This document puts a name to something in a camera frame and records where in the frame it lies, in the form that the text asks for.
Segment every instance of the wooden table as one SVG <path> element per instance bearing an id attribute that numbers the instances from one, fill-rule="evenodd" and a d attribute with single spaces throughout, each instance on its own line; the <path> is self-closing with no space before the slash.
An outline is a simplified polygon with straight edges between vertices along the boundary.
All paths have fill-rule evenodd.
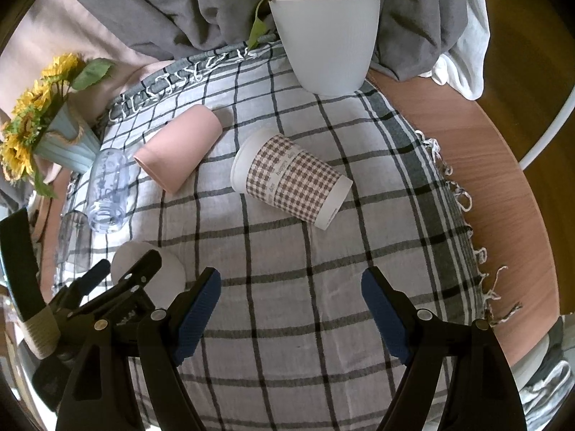
<path id="1" fill-rule="evenodd" d="M 473 244 L 486 247 L 482 272 L 491 277 L 502 265 L 493 302 L 496 318 L 517 302 L 523 308 L 495 328 L 511 365 L 547 333 L 559 317 L 559 296 L 553 253 L 531 188 L 507 143 L 476 102 L 431 79 L 398 83 L 370 72 L 372 82 L 410 124 L 436 138 L 452 179 L 473 197 L 465 219 L 474 229 Z"/>

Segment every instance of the blue rubber pad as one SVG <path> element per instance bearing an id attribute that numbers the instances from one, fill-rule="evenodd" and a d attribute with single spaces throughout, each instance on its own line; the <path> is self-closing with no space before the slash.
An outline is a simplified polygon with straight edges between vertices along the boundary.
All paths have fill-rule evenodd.
<path id="1" fill-rule="evenodd" d="M 389 353 L 406 364 L 412 355 L 407 330 L 369 269 L 363 272 L 361 293 Z"/>
<path id="2" fill-rule="evenodd" d="M 173 353 L 176 366 L 180 366 L 183 360 L 194 355 L 220 294 L 221 277 L 220 273 L 214 270 L 179 327 L 178 347 Z"/>

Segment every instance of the white label band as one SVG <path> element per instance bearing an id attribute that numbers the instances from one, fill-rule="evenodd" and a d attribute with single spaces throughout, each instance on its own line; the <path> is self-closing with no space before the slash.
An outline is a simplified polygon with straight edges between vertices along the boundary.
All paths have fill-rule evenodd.
<path id="1" fill-rule="evenodd" d="M 274 165 L 274 169 L 271 171 L 270 178 L 266 183 L 266 202 L 269 205 L 274 205 L 275 194 L 278 191 L 278 184 L 280 184 L 287 168 L 301 152 L 303 152 L 302 148 L 292 144 L 280 161 Z"/>

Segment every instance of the light blue bucket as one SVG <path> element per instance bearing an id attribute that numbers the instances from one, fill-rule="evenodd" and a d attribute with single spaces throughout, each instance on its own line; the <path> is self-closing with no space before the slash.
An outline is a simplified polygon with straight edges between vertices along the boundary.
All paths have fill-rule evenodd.
<path id="1" fill-rule="evenodd" d="M 34 154 L 78 173 L 90 169 L 99 151 L 100 141 L 96 134 L 68 103 L 62 106 L 34 148 Z"/>

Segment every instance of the white chair leg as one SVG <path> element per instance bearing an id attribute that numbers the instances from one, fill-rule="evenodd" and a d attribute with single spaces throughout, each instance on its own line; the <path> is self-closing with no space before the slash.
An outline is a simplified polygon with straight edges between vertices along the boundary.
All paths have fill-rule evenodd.
<path id="1" fill-rule="evenodd" d="M 547 145 L 551 142 L 551 140 L 556 136 L 562 126 L 565 124 L 569 115 L 573 112 L 575 108 L 575 86 L 567 97 L 567 100 L 559 113 L 557 114 L 556 118 L 553 120 L 553 123 L 549 125 L 547 131 L 540 137 L 537 143 L 531 148 L 531 150 L 525 154 L 525 157 L 521 159 L 519 162 L 519 166 L 521 170 L 525 170 L 525 168 L 529 167 L 529 164 L 533 162 L 539 154 L 543 152 L 543 150 L 547 147 Z"/>

